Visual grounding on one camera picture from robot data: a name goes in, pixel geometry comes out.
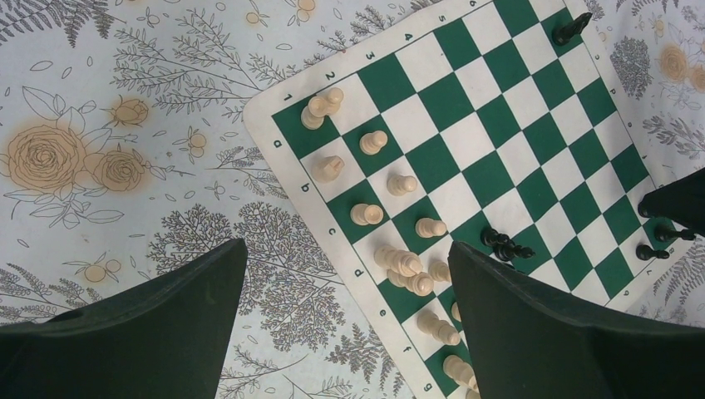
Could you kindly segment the black rook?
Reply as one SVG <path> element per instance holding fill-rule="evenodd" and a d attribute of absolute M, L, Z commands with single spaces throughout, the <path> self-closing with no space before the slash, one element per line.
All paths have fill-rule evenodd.
<path fill-rule="evenodd" d="M 659 242 L 668 242 L 675 239 L 694 241 L 696 234 L 691 229 L 676 230 L 665 224 L 658 224 L 654 230 L 654 237 Z"/>

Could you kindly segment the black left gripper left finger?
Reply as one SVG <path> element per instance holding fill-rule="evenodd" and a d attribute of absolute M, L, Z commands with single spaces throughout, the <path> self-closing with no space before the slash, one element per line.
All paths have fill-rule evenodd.
<path fill-rule="evenodd" d="M 97 303 L 2 327 L 2 397 L 214 397 L 247 259 L 231 239 Z"/>

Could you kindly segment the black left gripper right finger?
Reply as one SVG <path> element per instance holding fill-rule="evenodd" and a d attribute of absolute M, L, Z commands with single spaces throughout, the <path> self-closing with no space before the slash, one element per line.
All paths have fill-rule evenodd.
<path fill-rule="evenodd" d="M 599 306 L 460 241 L 448 263 L 481 397 L 703 397 L 701 328 Z"/>

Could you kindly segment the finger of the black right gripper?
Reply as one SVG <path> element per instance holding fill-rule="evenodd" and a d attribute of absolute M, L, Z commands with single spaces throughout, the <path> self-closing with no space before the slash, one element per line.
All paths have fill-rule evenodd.
<path fill-rule="evenodd" d="M 644 218 L 664 217 L 704 235 L 704 168 L 646 194 L 638 204 Z"/>

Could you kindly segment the black bishop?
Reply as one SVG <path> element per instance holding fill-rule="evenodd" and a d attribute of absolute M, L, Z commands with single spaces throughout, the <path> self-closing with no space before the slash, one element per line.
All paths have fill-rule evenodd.
<path fill-rule="evenodd" d="M 510 262 L 514 258 L 530 259 L 535 256 L 535 251 L 530 247 L 515 244 L 513 241 L 507 241 L 495 246 L 494 254 L 500 261 Z"/>

